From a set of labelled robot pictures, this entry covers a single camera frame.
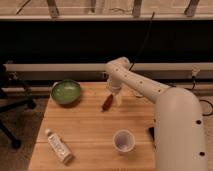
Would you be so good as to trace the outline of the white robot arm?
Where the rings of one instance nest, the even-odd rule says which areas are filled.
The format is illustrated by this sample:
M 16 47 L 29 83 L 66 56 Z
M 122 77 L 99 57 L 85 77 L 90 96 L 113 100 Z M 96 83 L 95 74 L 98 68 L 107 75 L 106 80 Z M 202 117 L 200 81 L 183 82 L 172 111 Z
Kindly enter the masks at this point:
M 155 171 L 208 171 L 199 99 L 185 88 L 157 82 L 129 67 L 126 57 L 106 63 L 108 89 L 118 93 L 125 84 L 154 104 Z

